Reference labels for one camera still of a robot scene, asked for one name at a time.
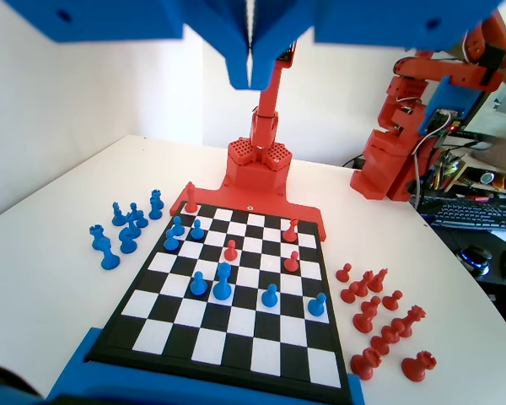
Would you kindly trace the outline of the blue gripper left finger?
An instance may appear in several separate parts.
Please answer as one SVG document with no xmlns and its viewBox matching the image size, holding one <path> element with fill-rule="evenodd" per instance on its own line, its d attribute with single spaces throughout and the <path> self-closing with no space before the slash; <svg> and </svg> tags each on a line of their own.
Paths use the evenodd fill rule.
<svg viewBox="0 0 506 405">
<path fill-rule="evenodd" d="M 246 1 L 168 1 L 168 6 L 177 37 L 188 25 L 224 58 L 232 87 L 249 89 Z"/>
</svg>

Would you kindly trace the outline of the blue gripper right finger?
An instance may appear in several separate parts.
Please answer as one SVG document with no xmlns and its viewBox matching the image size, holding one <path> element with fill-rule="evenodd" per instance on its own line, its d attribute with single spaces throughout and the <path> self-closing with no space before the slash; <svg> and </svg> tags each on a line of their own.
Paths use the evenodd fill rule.
<svg viewBox="0 0 506 405">
<path fill-rule="evenodd" d="M 252 89 L 267 89 L 275 61 L 311 26 L 322 26 L 337 1 L 255 1 Z"/>
</svg>

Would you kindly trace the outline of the person's hand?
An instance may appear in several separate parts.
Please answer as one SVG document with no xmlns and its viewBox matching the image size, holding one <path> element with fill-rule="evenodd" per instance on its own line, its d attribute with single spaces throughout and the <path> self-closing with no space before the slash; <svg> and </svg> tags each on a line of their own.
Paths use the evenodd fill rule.
<svg viewBox="0 0 506 405">
<path fill-rule="evenodd" d="M 506 140 L 494 144 L 487 150 L 475 151 L 471 156 L 483 164 L 495 166 L 500 170 L 506 170 Z"/>
</svg>

